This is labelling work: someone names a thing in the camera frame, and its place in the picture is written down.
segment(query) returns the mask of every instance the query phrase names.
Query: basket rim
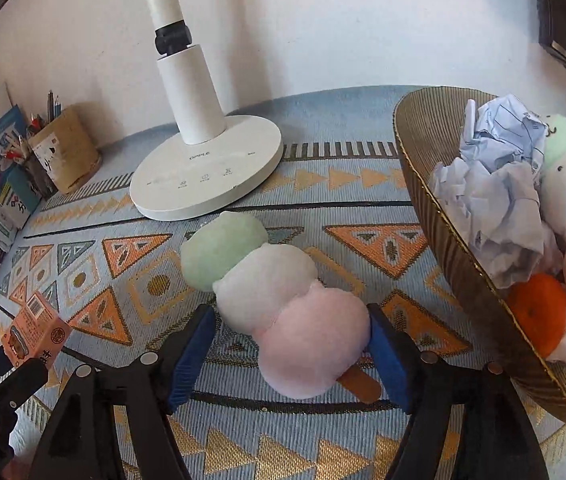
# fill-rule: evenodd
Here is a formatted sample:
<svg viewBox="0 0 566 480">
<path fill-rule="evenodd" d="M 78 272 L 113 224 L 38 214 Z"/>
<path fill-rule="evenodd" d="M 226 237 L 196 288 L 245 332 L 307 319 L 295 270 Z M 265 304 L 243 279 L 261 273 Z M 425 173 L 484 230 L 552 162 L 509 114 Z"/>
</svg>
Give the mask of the basket rim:
<svg viewBox="0 0 566 480">
<path fill-rule="evenodd" d="M 532 352 L 536 356 L 537 360 L 543 366 L 543 369 L 545 370 L 545 372 L 546 372 L 547 376 L 550 378 L 550 380 L 554 384 L 556 384 L 556 386 L 558 387 L 558 389 L 561 393 L 561 396 L 563 397 L 564 401 L 566 402 L 566 389 L 564 388 L 563 384 L 561 384 L 561 382 L 558 380 L 558 378 L 554 374 L 554 372 L 548 367 L 545 359 L 543 357 L 541 357 L 541 355 L 537 352 L 537 349 L 534 348 L 534 346 L 532 345 L 532 343 L 530 342 L 528 337 L 525 335 L 525 333 L 521 329 L 521 326 L 519 325 L 516 318 L 514 317 L 514 314 L 510 310 L 508 304 L 497 293 L 496 286 L 494 285 L 494 283 L 492 282 L 492 280 L 488 276 L 487 272 L 479 264 L 479 262 L 477 261 L 476 257 L 472 253 L 472 251 L 470 251 L 470 248 L 468 247 L 468 245 L 465 243 L 465 241 L 458 234 L 457 229 L 454 227 L 454 225 L 450 221 L 450 218 L 448 218 L 448 215 L 443 210 L 441 203 L 439 203 L 439 200 L 432 194 L 429 186 L 427 185 L 427 183 L 423 179 L 423 176 L 414 167 L 414 164 L 412 163 L 410 156 L 407 154 L 407 152 L 406 152 L 406 150 L 403 146 L 403 140 L 401 140 L 401 136 L 400 136 L 400 134 L 397 130 L 397 127 L 396 127 L 396 112 L 397 112 L 397 110 L 401 106 L 401 103 L 403 103 L 403 101 L 406 98 L 408 98 L 409 96 L 412 96 L 413 94 L 416 94 L 416 93 L 419 93 L 419 92 L 425 93 L 425 92 L 431 91 L 433 89 L 461 89 L 461 90 L 470 90 L 470 91 L 475 91 L 475 92 L 481 92 L 481 90 L 477 90 L 477 89 L 473 89 L 473 88 L 466 88 L 466 87 L 430 86 L 430 87 L 426 87 L 426 88 L 419 88 L 417 90 L 413 90 L 412 92 L 409 92 L 406 95 L 404 95 L 403 97 L 401 97 L 400 101 L 396 104 L 396 107 L 394 107 L 394 112 L 392 114 L 392 126 L 393 126 L 393 130 L 394 130 L 394 138 L 396 139 L 397 149 L 399 149 L 401 155 L 405 158 L 405 161 L 407 162 L 408 166 L 410 167 L 410 170 L 412 170 L 412 172 L 416 175 L 417 179 L 419 180 L 421 187 L 425 191 L 427 198 L 430 200 L 430 203 L 436 207 L 438 215 L 445 222 L 450 234 L 455 238 L 455 240 L 457 241 L 457 244 L 459 245 L 461 250 L 466 254 L 466 256 L 470 257 L 470 261 L 472 262 L 474 269 L 476 269 L 476 272 L 478 272 L 479 276 L 484 280 L 484 283 L 486 284 L 486 286 L 488 287 L 488 289 L 492 293 L 493 297 L 495 297 L 498 300 L 498 302 L 501 305 L 501 307 L 503 308 L 503 310 L 505 310 L 505 312 L 510 316 L 510 319 L 514 323 L 514 326 L 516 327 L 516 329 L 518 330 L 519 335 L 521 335 L 522 339 L 525 341 L 525 343 L 527 343 L 528 347 L 532 350 Z"/>
</svg>

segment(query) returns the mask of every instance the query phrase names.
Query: patterned tablecloth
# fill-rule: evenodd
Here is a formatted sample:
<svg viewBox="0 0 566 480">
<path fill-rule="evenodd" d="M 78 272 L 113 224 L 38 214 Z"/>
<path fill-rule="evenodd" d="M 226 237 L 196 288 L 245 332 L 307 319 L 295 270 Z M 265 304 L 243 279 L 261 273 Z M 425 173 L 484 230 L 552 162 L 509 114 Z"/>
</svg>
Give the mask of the patterned tablecloth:
<svg viewBox="0 0 566 480">
<path fill-rule="evenodd" d="M 381 304 L 420 348 L 480 368 L 490 355 L 428 248 L 396 156 L 392 113 L 412 89 L 340 89 L 241 110 L 278 124 L 285 152 L 275 173 L 229 209 L 259 218 L 271 243 L 303 249 L 327 286 Z M 87 186 L 39 208 L 0 267 L 4 309 L 16 313 L 40 290 L 75 328 L 69 349 L 122 366 L 212 299 L 183 282 L 179 247 L 215 215 L 156 222 L 142 218 L 128 194 L 134 169 L 174 132 L 155 128 L 110 146 Z M 0 334 L 8 323 L 0 310 Z M 384 478 L 407 423 L 400 410 L 385 398 L 360 404 L 339 385 L 307 401 L 282 397 L 262 380 L 257 352 L 250 337 L 218 324 L 192 400 L 170 420 L 193 478 Z M 12 437 L 19 454 L 33 452 L 79 364 L 61 354 L 20 410 Z M 365 356 L 362 365 L 377 377 Z M 551 475 L 566 479 L 566 425 L 524 403 Z M 125 410 L 115 416 L 125 470 L 138 479 Z M 455 410 L 438 478 L 454 466 L 461 418 Z"/>
</svg>

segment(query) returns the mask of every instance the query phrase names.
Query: barcode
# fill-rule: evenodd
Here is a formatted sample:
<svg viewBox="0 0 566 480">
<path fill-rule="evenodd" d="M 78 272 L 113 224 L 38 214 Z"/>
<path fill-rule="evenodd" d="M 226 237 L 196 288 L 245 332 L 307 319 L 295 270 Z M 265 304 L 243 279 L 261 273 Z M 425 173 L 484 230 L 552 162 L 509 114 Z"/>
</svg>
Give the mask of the barcode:
<svg viewBox="0 0 566 480">
<path fill-rule="evenodd" d="M 43 311 L 43 305 L 36 298 L 32 298 L 32 300 L 28 304 L 28 307 L 32 313 L 32 316 L 34 317 L 38 317 L 39 314 Z"/>
</svg>

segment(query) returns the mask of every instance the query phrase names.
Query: orange box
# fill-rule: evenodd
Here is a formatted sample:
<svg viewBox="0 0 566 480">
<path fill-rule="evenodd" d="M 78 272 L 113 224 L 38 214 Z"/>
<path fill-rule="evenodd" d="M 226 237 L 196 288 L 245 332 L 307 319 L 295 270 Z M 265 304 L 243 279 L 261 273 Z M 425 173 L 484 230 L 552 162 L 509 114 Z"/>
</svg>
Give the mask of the orange box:
<svg viewBox="0 0 566 480">
<path fill-rule="evenodd" d="M 72 327 L 35 292 L 27 306 L 20 308 L 0 342 L 15 368 L 35 358 L 41 359 L 49 370 L 71 331 Z"/>
</svg>

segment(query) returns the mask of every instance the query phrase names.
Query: brown plush stick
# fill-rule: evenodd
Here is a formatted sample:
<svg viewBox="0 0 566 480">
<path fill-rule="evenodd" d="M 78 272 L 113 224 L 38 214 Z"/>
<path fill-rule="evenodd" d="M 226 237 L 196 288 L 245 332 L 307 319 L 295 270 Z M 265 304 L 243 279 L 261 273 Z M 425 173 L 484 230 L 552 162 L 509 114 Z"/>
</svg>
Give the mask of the brown plush stick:
<svg viewBox="0 0 566 480">
<path fill-rule="evenodd" d="M 358 365 L 352 365 L 346 372 L 336 379 L 346 390 L 353 393 L 357 399 L 365 404 L 377 402 L 381 397 L 381 385 L 378 381 L 367 375 Z"/>
</svg>

